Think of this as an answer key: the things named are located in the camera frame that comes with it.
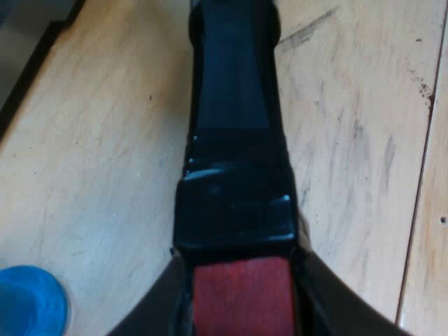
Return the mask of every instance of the wooden floorboard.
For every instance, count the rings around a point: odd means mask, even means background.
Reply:
[[[314,3],[279,7],[299,19],[276,59],[300,205],[317,253],[394,321],[446,1]]]
[[[422,169],[414,232],[403,281],[400,326],[415,335],[446,335],[448,322],[448,37],[445,28]]]

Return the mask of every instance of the red fabric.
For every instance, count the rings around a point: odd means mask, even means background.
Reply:
[[[196,267],[197,336],[294,336],[293,282],[284,258]]]

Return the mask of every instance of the scratch mark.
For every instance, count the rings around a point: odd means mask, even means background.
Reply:
[[[359,125],[359,119],[355,120],[353,124],[353,139],[362,138],[364,135],[364,126]]]
[[[336,6],[330,9],[328,12],[319,16],[317,19],[312,21],[310,24],[291,34],[290,36],[280,40],[279,45],[282,47],[283,51],[287,51],[290,49],[294,49],[301,44],[308,42],[313,35],[314,31],[322,25],[328,18],[330,18],[335,12],[339,9],[339,6]]]
[[[39,257],[42,257],[43,240],[45,238],[45,226],[47,223],[47,201],[45,201],[45,210],[43,211],[43,222],[41,230],[41,240],[39,242]]]
[[[85,251],[76,251],[71,254],[72,257],[82,256],[85,254]]]
[[[310,186],[310,182],[308,180],[307,186],[302,190],[302,197],[301,197],[302,201],[300,202],[300,208],[303,208],[303,206],[305,205],[310,188],[311,188],[311,186]]]
[[[397,150],[397,145],[393,136],[391,135],[387,141],[386,150],[384,152],[384,173],[386,177],[386,190],[389,190],[389,177],[391,175],[391,166],[395,153]]]
[[[328,175],[328,185],[329,185],[329,189],[332,189],[333,186],[333,174],[335,171],[335,160],[337,158],[336,156],[336,150],[337,147],[339,146],[339,141],[338,138],[340,136],[341,133],[341,124],[342,124],[342,119],[344,117],[344,107],[341,108],[341,111],[339,113],[339,116],[337,117],[337,127],[336,127],[336,131],[335,131],[335,138],[333,139],[333,147],[331,150],[331,156],[330,156],[330,173]]]
[[[144,265],[144,262],[141,261],[139,262],[137,265],[135,265],[135,267],[132,269],[132,271],[129,273],[129,275],[127,276],[127,281],[128,281],[128,286],[130,286],[130,281],[132,276],[134,275],[134,273],[139,270],[142,266]]]

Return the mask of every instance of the wood grain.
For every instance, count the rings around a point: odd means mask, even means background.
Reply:
[[[448,34],[445,30],[428,149],[399,323],[415,335],[447,335]]]
[[[391,320],[445,6],[445,0],[279,6],[285,22],[298,29],[283,36],[276,60],[311,242],[338,276]]]
[[[187,1],[86,1],[0,147],[0,268],[69,294],[104,335],[167,264],[191,82]]]
[[[394,319],[445,0],[278,5],[283,122],[314,248]],[[188,1],[87,0],[0,143],[0,268],[60,279],[68,335],[112,329],[169,259],[187,19]]]

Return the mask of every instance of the wooden floor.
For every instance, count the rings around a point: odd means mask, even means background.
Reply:
[[[104,335],[167,264],[188,128],[186,0],[86,0],[0,142],[0,269],[51,271]],[[278,0],[283,123],[316,252],[448,335],[447,0]]]

